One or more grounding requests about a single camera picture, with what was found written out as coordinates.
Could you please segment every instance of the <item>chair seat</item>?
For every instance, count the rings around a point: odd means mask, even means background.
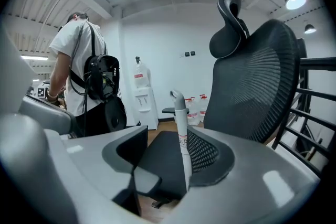
[[[162,178],[156,195],[168,199],[182,199],[186,194],[177,132],[160,132],[143,154],[138,166]]]

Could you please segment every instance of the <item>plastic bottle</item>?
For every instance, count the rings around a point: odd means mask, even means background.
[[[209,101],[207,99],[207,96],[205,96],[205,94],[200,95],[201,100],[199,101],[199,107],[200,107],[200,121],[203,122],[204,121],[204,116],[206,113],[206,109],[208,108],[209,105]]]
[[[198,100],[196,99],[196,97],[191,97],[191,100],[192,100],[192,104],[196,107],[197,111],[199,111]]]
[[[136,56],[135,60],[137,62],[134,68],[135,86],[137,88],[147,87],[149,86],[147,67],[141,62],[139,56]]]
[[[189,125],[198,125],[200,122],[197,104],[193,101],[194,99],[195,98],[189,98],[186,102],[186,107],[189,108],[189,114],[187,115]]]

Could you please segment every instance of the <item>black mesh chair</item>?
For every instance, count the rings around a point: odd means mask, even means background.
[[[292,30],[278,20],[269,20],[249,36],[238,19],[240,5],[241,0],[217,3],[225,27],[209,45],[217,61],[204,127],[264,143],[291,106],[299,78],[299,50]],[[156,206],[186,193],[178,139],[175,132],[160,132],[139,162],[162,178],[149,195],[160,201]],[[189,147],[194,140],[188,139]]]

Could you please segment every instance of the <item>floor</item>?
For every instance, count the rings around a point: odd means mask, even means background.
[[[169,122],[161,122],[157,130],[149,130],[148,131],[148,145],[156,138],[156,136],[161,131],[175,131],[177,132],[177,126],[174,121]],[[141,207],[141,217],[149,220],[153,223],[159,223],[162,219],[169,215],[169,213],[174,209],[174,207],[179,203],[178,201],[173,201],[169,204],[161,206],[159,209],[155,209],[152,207],[153,199],[149,197],[144,197],[138,195],[139,203]]]

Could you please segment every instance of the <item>fluorescent light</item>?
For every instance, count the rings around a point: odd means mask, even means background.
[[[42,60],[42,61],[48,60],[48,57],[42,57],[42,56],[21,55],[21,57],[25,60]]]
[[[307,31],[305,31],[305,34],[310,34],[310,33],[314,33],[316,32],[316,29],[308,29]]]
[[[312,25],[306,25],[304,30],[305,30],[304,31],[305,34],[310,34],[310,33],[316,32],[315,27],[313,27]]]
[[[287,9],[297,9],[302,7],[306,3],[306,0],[289,0],[286,3]]]

